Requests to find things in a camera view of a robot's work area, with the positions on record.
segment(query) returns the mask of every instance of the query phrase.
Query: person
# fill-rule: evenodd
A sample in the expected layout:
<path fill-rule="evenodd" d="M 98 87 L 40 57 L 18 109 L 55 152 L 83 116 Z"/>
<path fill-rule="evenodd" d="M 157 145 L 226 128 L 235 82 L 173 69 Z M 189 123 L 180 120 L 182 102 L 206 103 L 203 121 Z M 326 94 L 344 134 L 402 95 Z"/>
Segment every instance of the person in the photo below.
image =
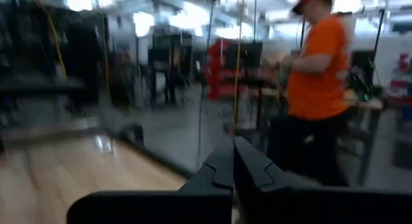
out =
<path fill-rule="evenodd" d="M 83 114 L 83 109 L 98 103 L 98 66 L 103 53 L 94 30 L 81 24 L 70 25 L 66 30 L 67 53 L 65 64 L 67 75 L 83 81 L 85 88 L 69 95 L 68 109 L 73 114 Z"/>
<path fill-rule="evenodd" d="M 180 51 L 177 47 L 173 48 L 173 56 L 169 59 L 169 65 L 171 69 L 165 74 L 166 79 L 166 87 L 164 90 L 165 94 L 165 103 L 176 105 L 176 78 L 179 71 L 180 66 Z"/>
<path fill-rule="evenodd" d="M 267 154 L 283 170 L 348 186 L 337 163 L 336 141 L 346 127 L 343 100 L 350 38 L 332 0 L 299 0 L 292 10 L 312 28 L 298 58 L 283 57 L 288 76 L 288 114 L 272 120 Z"/>

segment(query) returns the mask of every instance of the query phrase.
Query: pole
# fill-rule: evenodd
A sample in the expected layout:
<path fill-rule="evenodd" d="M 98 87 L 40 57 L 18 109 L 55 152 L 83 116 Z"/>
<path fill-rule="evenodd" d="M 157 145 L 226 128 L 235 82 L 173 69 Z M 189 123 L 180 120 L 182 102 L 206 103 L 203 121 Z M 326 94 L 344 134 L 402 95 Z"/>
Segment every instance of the pole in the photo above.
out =
<path fill-rule="evenodd" d="M 378 43 L 379 43 L 380 32 L 382 30 L 382 24 L 383 24 L 383 20 L 384 20 L 384 16 L 385 16 L 385 9 L 381 9 L 381 10 L 379 10 L 379 12 L 380 12 L 380 21 L 379 21 L 379 27 L 378 27 L 378 34 L 376 36 L 375 47 L 373 49 L 373 61 L 374 62 L 375 62 L 376 52 L 378 50 Z"/>
<path fill-rule="evenodd" d="M 253 42 L 256 42 L 256 10 L 258 9 L 258 0 L 255 0 L 255 19 L 254 19 L 254 23 L 253 23 Z"/>
<path fill-rule="evenodd" d="M 212 0 L 212 10 L 211 10 L 211 16 L 209 19 L 209 28 L 208 28 L 208 33 L 207 33 L 207 42 L 206 42 L 206 51 L 205 51 L 205 56 L 204 56 L 204 66 L 207 65 L 207 56 L 209 54 L 209 44 L 211 41 L 211 32 L 212 32 L 212 22 L 213 22 L 213 10 L 214 10 L 214 4 L 216 0 Z M 200 70 L 200 83 L 201 83 L 201 95 L 200 95 L 200 104 L 199 104 L 199 126 L 198 126 L 198 155 L 196 159 L 196 165 L 200 168 L 201 164 L 201 117 L 203 115 L 203 102 L 206 99 L 206 78 L 205 78 L 205 72 L 203 70 Z"/>
<path fill-rule="evenodd" d="M 303 22 L 302 22 L 302 33 L 301 33 L 301 45 L 299 47 L 299 52 L 302 50 L 302 46 L 303 46 L 303 39 L 304 39 L 304 25 L 306 23 L 306 20 L 303 18 Z"/>

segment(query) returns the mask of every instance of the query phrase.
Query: black monitor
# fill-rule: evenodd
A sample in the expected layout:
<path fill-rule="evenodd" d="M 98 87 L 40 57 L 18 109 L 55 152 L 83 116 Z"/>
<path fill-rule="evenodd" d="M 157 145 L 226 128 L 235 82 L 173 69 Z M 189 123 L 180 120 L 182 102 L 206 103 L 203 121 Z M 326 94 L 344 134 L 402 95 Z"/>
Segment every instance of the black monitor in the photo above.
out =
<path fill-rule="evenodd" d="M 239 44 L 231 43 L 227 46 L 225 68 L 236 69 L 238 66 Z M 253 70 L 259 67 L 262 55 L 262 42 L 240 44 L 240 67 Z"/>
<path fill-rule="evenodd" d="M 150 49 L 147 51 L 147 61 L 154 70 L 167 70 L 170 68 L 170 49 Z"/>
<path fill-rule="evenodd" d="M 395 23 L 392 26 L 392 32 L 400 34 L 412 32 L 412 23 Z"/>
<path fill-rule="evenodd" d="M 375 54 L 373 50 L 356 50 L 351 55 L 351 66 L 366 68 L 374 62 Z"/>

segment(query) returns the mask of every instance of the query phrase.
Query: table leg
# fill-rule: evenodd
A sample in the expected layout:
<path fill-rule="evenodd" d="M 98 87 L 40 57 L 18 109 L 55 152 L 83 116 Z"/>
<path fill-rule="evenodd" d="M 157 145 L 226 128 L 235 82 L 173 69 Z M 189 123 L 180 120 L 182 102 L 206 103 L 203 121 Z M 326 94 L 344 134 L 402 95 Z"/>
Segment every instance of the table leg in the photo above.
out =
<path fill-rule="evenodd" d="M 371 115 L 368 124 L 368 131 L 370 132 L 370 137 L 364 142 L 364 152 L 362 158 L 360 159 L 360 172 L 358 175 L 358 184 L 364 185 L 366 177 L 368 175 L 368 170 L 370 166 L 370 158 L 373 149 L 373 143 L 375 141 L 376 130 L 378 129 L 379 118 L 381 110 L 371 110 Z"/>
<path fill-rule="evenodd" d="M 235 109 L 234 109 L 234 111 L 233 111 L 233 112 L 234 112 L 233 122 L 234 122 L 235 124 L 237 124 L 237 123 L 238 123 L 238 118 L 239 118 L 239 98 L 240 98 L 239 85 L 238 85 L 236 88 L 234 88 L 234 89 L 236 90 L 236 97 L 234 98 L 234 100 L 235 100 L 235 105 L 234 105 Z"/>
<path fill-rule="evenodd" d="M 262 115 L 262 88 L 259 88 L 259 95 L 257 96 L 257 115 L 256 115 L 256 130 L 259 131 L 261 115 Z"/>
<path fill-rule="evenodd" d="M 3 142 L 3 139 L 0 138 L 0 155 L 4 154 L 6 151 L 5 149 L 5 143 Z"/>
<path fill-rule="evenodd" d="M 60 123 L 62 120 L 62 99 L 60 96 L 52 98 L 53 110 L 55 115 L 55 122 Z"/>

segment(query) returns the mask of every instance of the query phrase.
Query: computer monitor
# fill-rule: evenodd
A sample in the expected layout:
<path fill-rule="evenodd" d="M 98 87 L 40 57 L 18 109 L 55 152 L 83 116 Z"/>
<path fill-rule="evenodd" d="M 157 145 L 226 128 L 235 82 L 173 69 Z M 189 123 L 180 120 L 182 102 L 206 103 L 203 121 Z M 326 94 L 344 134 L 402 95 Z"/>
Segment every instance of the computer monitor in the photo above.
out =
<path fill-rule="evenodd" d="M 154 70 L 166 70 L 171 65 L 170 49 L 150 49 L 147 51 L 147 60 Z"/>
<path fill-rule="evenodd" d="M 236 69 L 238 66 L 238 48 L 239 44 L 230 43 L 227 46 L 225 68 Z M 242 43 L 240 44 L 240 67 L 253 70 L 259 67 L 262 55 L 262 42 Z"/>
<path fill-rule="evenodd" d="M 375 54 L 373 50 L 356 50 L 352 52 L 351 55 L 351 65 L 352 67 L 365 68 L 373 63 Z"/>
<path fill-rule="evenodd" d="M 360 68 L 357 75 L 367 86 L 373 85 L 374 60 L 373 50 L 357 50 L 351 55 L 351 66 Z"/>

